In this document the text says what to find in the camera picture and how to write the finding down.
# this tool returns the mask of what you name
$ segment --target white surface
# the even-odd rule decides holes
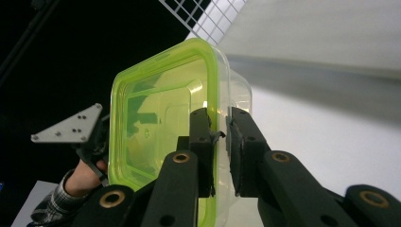
[[[401,80],[251,58],[229,58],[253,88],[253,119],[270,147],[294,154],[342,196],[353,184],[401,201]],[[256,199],[240,199],[229,227],[263,226]]]
[[[11,227],[27,226],[32,221],[30,218],[32,211],[51,190],[56,188],[56,186],[56,183],[37,181]]]
[[[249,0],[218,46],[226,54],[399,72],[400,21],[398,0]]]

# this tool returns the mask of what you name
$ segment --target grid panel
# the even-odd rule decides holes
[[[191,32],[216,45],[247,0],[159,0]]]

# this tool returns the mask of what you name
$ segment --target lime green lid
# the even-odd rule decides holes
[[[178,137],[189,135],[191,112],[207,107],[211,130],[218,130],[220,64],[212,46],[191,39],[116,76],[110,118],[111,184],[138,190],[155,180],[166,155],[176,150]],[[199,226],[214,226],[216,206],[216,197],[200,199]]]

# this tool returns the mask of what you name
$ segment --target clear plastic container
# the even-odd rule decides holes
[[[109,180],[138,190],[155,180],[189,114],[207,107],[212,131],[227,132],[230,106],[251,110],[248,82],[230,70],[224,54],[190,39],[119,73],[113,83]],[[224,139],[216,145],[215,197],[199,200],[199,226],[224,226],[232,181]]]

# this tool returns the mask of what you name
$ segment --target screw hole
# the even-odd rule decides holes
[[[189,155],[186,153],[179,153],[174,155],[173,161],[176,163],[186,163],[189,160]]]
[[[119,205],[125,199],[123,191],[114,190],[107,192],[100,198],[100,205],[104,208],[112,208]]]
[[[289,157],[288,155],[284,153],[273,153],[272,158],[280,163],[286,163],[289,162]]]
[[[160,224],[162,226],[171,226],[172,224],[174,224],[175,222],[175,218],[172,216],[163,216],[162,218],[160,218]]]
[[[339,223],[330,216],[323,215],[321,216],[321,220],[327,226],[339,226]]]
[[[120,199],[120,196],[117,194],[112,194],[106,198],[106,202],[116,202],[118,199]]]
[[[372,206],[380,208],[388,208],[390,206],[389,201],[379,193],[373,191],[361,191],[360,197]]]

